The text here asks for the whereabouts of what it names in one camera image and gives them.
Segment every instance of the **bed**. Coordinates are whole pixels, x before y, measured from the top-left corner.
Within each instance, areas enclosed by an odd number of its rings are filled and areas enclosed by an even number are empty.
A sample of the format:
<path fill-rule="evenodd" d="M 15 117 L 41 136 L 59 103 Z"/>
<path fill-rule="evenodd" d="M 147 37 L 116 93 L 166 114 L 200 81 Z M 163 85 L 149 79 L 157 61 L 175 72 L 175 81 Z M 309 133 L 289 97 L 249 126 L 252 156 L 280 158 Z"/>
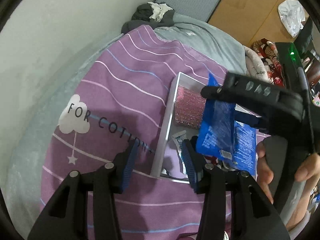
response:
<path fill-rule="evenodd" d="M 177 13 L 173 20 L 173 27 L 153 31 L 140 26 L 106 44 L 35 114 L 14 151 L 6 184 L 7 207 L 23 237 L 71 170 L 96 170 L 133 136 L 147 151 L 141 151 L 129 188 L 116 199 L 124 239 L 176 239 L 197 231 L 203 197 L 187 184 L 148 176 L 170 82 L 181 71 L 204 83 L 211 72 L 222 83 L 226 70 L 245 73 L 245 53 L 239 42 L 207 23 Z M 133 96 L 124 98 L 126 93 Z M 64 129 L 66 123 L 76 123 L 67 115 L 75 109 L 73 118 L 81 124 L 72 131 Z"/>

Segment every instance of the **hanging star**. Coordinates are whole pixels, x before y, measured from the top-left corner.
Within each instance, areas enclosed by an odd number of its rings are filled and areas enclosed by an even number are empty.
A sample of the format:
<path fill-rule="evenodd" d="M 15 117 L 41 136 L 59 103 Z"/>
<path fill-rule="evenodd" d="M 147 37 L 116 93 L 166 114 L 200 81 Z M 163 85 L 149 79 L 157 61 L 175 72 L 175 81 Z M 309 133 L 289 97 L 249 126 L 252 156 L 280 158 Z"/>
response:
<path fill-rule="evenodd" d="M 72 163 L 72 164 L 76 165 L 76 160 L 77 160 L 78 158 L 76 158 L 76 157 L 74 157 L 74 156 L 72 155 L 71 157 L 68 156 L 68 159 L 69 159 L 69 163 Z"/>

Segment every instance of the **purple bed sheet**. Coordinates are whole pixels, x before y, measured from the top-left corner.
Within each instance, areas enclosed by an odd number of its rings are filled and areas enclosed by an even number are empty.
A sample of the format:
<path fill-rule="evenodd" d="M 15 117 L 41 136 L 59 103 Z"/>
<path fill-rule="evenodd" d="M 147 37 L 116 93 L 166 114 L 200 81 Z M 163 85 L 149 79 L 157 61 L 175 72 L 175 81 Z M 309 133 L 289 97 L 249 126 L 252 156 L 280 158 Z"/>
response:
<path fill-rule="evenodd" d="M 170 84 L 178 72 L 202 83 L 210 72 L 222 84 L 226 69 L 179 41 L 159 39 L 149 26 L 106 49 L 60 116 L 43 166 L 41 209 L 70 171 L 95 171 L 125 150 L 130 138 L 138 138 L 129 187 L 115 195 L 123 239 L 177 239 L 197 232 L 204 196 L 188 184 L 149 176 Z M 258 133 L 258 141 L 264 137 Z M 92 199 L 89 194 L 89 239 L 94 239 Z M 227 218 L 230 212 L 227 194 Z"/>

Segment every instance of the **gray sleeve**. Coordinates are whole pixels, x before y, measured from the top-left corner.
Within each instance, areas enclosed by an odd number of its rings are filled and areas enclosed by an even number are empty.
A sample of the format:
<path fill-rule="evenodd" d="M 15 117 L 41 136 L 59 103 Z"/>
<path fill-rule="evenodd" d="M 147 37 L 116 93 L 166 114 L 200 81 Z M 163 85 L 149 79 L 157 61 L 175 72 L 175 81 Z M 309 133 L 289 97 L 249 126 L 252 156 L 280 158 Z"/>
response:
<path fill-rule="evenodd" d="M 292 230 L 290 230 L 289 235 L 291 240 L 295 239 L 298 234 L 303 230 L 303 228 L 306 226 L 306 224 L 310 220 L 310 212 L 307 210 L 306 214 L 304 215 L 304 218 L 300 221 L 298 225 L 295 226 Z"/>

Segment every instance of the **human hand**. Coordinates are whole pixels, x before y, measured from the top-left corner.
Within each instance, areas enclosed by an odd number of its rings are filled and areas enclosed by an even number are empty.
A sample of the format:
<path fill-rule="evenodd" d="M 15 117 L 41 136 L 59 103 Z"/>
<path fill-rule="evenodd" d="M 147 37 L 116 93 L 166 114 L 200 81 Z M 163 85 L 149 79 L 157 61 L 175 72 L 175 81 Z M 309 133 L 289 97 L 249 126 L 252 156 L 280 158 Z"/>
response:
<path fill-rule="evenodd" d="M 257 164 L 257 183 L 266 194 L 270 202 L 273 204 L 273 197 L 271 195 L 269 184 L 272 182 L 274 173 L 269 168 L 266 160 L 266 149 L 263 142 L 257 144 L 256 152 L 258 155 Z M 295 180 L 297 182 L 307 181 L 304 187 L 302 196 L 299 200 L 296 210 L 294 211 L 290 221 L 286 225 L 287 229 L 293 228 L 304 217 L 312 189 L 317 185 L 320 179 L 320 156 L 316 153 L 311 154 L 298 168 L 295 173 Z"/>

